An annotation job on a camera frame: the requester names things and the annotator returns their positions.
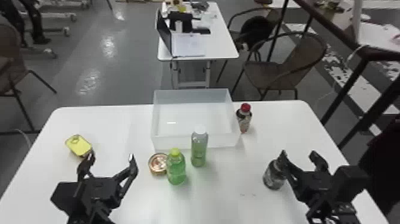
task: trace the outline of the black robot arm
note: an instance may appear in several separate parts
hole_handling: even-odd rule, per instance
[[[111,178],[99,178],[90,172],[94,162],[95,155],[91,152],[78,165],[77,182],[58,183],[51,197],[51,201],[69,216],[68,224],[113,224],[108,216],[120,206],[139,171],[135,158],[130,155],[127,168]]]
[[[351,201],[365,188],[368,175],[357,166],[340,166],[332,176],[328,163],[317,152],[312,151],[309,158],[315,171],[298,168],[284,150],[277,159],[278,172],[288,180],[297,200],[310,208],[307,221],[310,224],[359,224]]]

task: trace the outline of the wheel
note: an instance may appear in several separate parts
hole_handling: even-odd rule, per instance
[[[71,22],[75,23],[76,20],[77,20],[76,15],[71,14],[71,15],[70,15],[70,20],[71,20]]]
[[[64,36],[70,36],[70,28],[65,26],[64,28],[62,28],[62,32],[64,33]]]
[[[82,2],[80,4],[80,7],[81,7],[82,10],[86,10],[86,9],[89,8],[89,4],[87,2]]]
[[[57,58],[57,54],[54,53],[54,51],[53,51],[51,48],[45,48],[45,49],[43,50],[43,52],[46,53],[46,54],[48,54],[48,55],[50,55],[53,59],[56,59],[56,58]]]

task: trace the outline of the shoe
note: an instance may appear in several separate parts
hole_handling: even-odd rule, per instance
[[[48,44],[51,41],[50,38],[45,38],[44,36],[32,37],[32,39],[34,44]]]

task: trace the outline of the red cap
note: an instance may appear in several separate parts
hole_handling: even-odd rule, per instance
[[[240,106],[240,110],[241,111],[243,111],[243,112],[249,112],[250,111],[250,108],[251,108],[251,106],[250,106],[250,104],[248,104],[248,103],[243,103],[241,106]]]

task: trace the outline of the plastic bottle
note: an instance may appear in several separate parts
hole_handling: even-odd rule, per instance
[[[195,167],[201,167],[205,164],[205,155],[207,150],[208,134],[203,126],[197,126],[192,133],[192,156],[190,160]]]
[[[250,112],[250,104],[243,103],[236,111],[237,121],[239,122],[240,131],[246,133],[250,126],[252,113]]]
[[[178,185],[185,181],[185,157],[178,148],[172,148],[167,157],[167,176],[168,181],[173,185]]]

